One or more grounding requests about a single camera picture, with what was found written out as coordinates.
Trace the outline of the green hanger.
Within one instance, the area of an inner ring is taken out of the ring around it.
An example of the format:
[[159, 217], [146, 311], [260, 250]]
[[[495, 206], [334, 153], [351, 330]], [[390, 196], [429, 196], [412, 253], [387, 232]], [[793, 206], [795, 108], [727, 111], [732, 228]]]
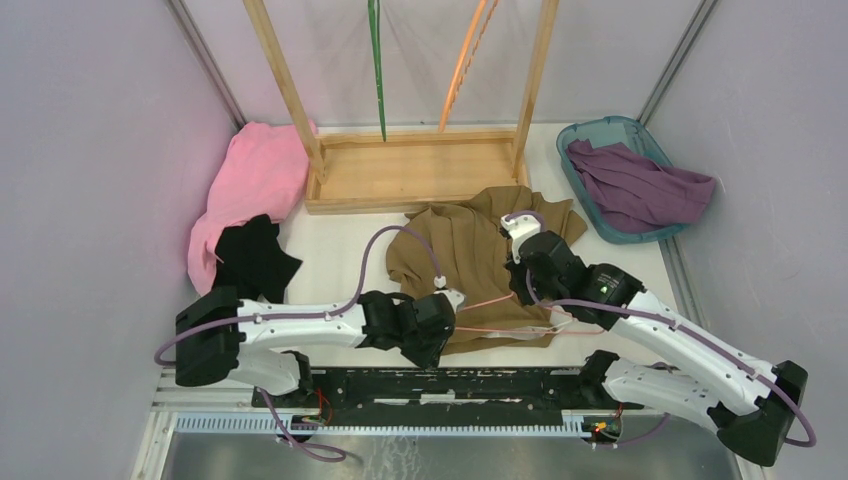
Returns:
[[382, 141], [387, 140], [387, 126], [385, 117], [385, 96], [383, 89], [382, 74], [382, 51], [381, 51], [381, 1], [368, 0], [367, 13], [369, 22], [369, 35], [372, 48], [372, 60], [375, 77], [375, 89], [377, 95], [378, 119]]

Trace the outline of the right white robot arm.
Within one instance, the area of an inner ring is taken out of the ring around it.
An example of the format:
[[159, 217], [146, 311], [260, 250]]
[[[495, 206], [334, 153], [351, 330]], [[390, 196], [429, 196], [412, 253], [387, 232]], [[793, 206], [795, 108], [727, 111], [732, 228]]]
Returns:
[[574, 320], [633, 341], [670, 362], [640, 366], [597, 350], [580, 370], [577, 392], [591, 408], [636, 404], [683, 418], [728, 450], [762, 467], [786, 445], [816, 439], [800, 410], [807, 371], [772, 364], [713, 336], [607, 263], [585, 264], [552, 231], [501, 231], [509, 242], [510, 287], [525, 305], [560, 308]]

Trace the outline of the wooden clothes rack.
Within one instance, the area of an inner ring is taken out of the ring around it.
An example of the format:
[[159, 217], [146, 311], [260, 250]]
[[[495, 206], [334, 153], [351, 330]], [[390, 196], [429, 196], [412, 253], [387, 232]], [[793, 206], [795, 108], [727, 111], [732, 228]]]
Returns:
[[435, 130], [316, 134], [297, 92], [266, 5], [245, 10], [309, 160], [305, 205], [312, 214], [411, 212], [465, 201], [493, 186], [527, 185], [525, 147], [559, 4], [544, 1], [514, 128], [450, 129], [447, 121], [496, 4], [479, 2]]

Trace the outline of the orange wavy hanger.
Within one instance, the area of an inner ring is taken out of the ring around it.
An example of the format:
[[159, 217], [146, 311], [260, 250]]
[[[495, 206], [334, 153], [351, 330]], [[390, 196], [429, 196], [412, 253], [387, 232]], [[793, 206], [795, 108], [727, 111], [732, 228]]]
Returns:
[[499, 3], [499, 0], [480, 0], [475, 8], [457, 56], [448, 91], [445, 95], [437, 127], [438, 132], [443, 132], [448, 125], [452, 108], [456, 103], [460, 89]]

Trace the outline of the pink garment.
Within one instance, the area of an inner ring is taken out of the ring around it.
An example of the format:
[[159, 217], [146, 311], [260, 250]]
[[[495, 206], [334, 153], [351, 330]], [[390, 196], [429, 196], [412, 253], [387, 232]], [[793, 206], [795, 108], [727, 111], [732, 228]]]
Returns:
[[204, 213], [190, 232], [187, 274], [198, 294], [209, 293], [225, 229], [268, 215], [286, 219], [303, 197], [310, 163], [296, 127], [246, 124], [230, 141], [209, 189]]

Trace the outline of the purple garment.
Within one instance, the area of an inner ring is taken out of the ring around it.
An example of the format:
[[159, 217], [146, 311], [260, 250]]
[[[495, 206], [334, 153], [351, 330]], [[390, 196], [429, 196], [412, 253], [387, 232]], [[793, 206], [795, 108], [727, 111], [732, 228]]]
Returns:
[[717, 185], [711, 176], [660, 165], [623, 143], [595, 147], [574, 140], [565, 153], [601, 217], [622, 233], [698, 222]]

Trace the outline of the pink thin hanger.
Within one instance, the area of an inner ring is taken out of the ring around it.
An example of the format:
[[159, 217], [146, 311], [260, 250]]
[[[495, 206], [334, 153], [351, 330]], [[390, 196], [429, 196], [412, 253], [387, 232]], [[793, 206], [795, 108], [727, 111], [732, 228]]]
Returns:
[[[489, 305], [494, 305], [498, 303], [502, 303], [508, 300], [511, 300], [516, 297], [515, 293], [510, 293], [508, 295], [504, 295], [502, 297], [494, 298], [491, 300], [478, 302], [471, 305], [465, 305], [459, 309], [459, 312], [471, 311], [474, 309], [486, 307]], [[511, 328], [511, 329], [503, 329], [503, 328], [481, 328], [481, 327], [456, 327], [457, 331], [466, 331], [466, 332], [479, 332], [489, 334], [503, 334], [509, 338], [517, 339], [518, 335], [524, 336], [597, 336], [605, 333], [605, 330], [598, 329], [593, 331], [580, 331], [580, 330], [571, 330], [568, 328], [568, 325], [571, 325], [574, 322], [573, 319], [567, 320], [564, 323], [552, 325], [549, 327], [537, 327], [537, 326], [527, 326], [527, 327], [519, 327], [519, 328]]]

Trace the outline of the tan brown pleated skirt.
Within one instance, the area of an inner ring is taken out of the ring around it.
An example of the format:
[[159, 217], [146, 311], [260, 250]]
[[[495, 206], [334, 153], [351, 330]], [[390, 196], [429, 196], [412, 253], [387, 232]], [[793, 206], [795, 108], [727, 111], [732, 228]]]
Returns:
[[[500, 219], [507, 214], [538, 212], [548, 230], [573, 245], [588, 229], [570, 199], [549, 202], [527, 187], [490, 187], [457, 204], [431, 203], [409, 215], [407, 232], [399, 233], [386, 252], [389, 278], [402, 293], [420, 298], [435, 289], [433, 279], [443, 274], [447, 285], [464, 293], [475, 304], [513, 293], [505, 268], [510, 243], [500, 233]], [[568, 320], [537, 306], [511, 300], [458, 313], [456, 327], [519, 328], [549, 327]], [[501, 346], [545, 348], [554, 336], [524, 336], [455, 331], [444, 352], [447, 355]]]

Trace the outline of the teal plastic bin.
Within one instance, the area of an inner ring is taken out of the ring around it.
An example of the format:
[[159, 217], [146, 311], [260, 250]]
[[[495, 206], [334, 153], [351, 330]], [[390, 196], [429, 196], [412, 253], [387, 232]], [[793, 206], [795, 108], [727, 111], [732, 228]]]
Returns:
[[700, 219], [715, 187], [713, 178], [673, 166], [650, 132], [625, 116], [572, 124], [555, 148], [591, 224], [612, 244], [680, 233]]

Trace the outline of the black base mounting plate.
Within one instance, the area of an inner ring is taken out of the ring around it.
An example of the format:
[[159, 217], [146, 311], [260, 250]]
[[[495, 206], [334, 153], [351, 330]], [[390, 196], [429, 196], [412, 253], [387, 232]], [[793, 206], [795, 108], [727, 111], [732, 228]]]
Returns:
[[565, 410], [616, 411], [577, 368], [313, 368], [312, 383], [271, 399], [321, 409], [330, 426], [554, 426]]

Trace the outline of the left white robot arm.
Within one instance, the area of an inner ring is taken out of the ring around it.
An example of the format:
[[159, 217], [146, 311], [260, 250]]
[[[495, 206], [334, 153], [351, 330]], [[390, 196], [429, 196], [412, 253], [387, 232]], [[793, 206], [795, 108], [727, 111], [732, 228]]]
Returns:
[[307, 404], [315, 382], [304, 346], [397, 349], [419, 368], [434, 368], [466, 297], [440, 289], [420, 299], [369, 291], [350, 303], [285, 305], [240, 299], [217, 288], [175, 319], [175, 382], [205, 387], [231, 380]]

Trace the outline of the black garment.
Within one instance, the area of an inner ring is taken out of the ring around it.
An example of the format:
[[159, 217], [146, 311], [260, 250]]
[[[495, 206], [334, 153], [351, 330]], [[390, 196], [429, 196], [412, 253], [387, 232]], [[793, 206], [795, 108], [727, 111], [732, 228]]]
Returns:
[[222, 231], [215, 247], [213, 288], [234, 287], [239, 298], [282, 303], [302, 261], [285, 253], [280, 226], [267, 214]]

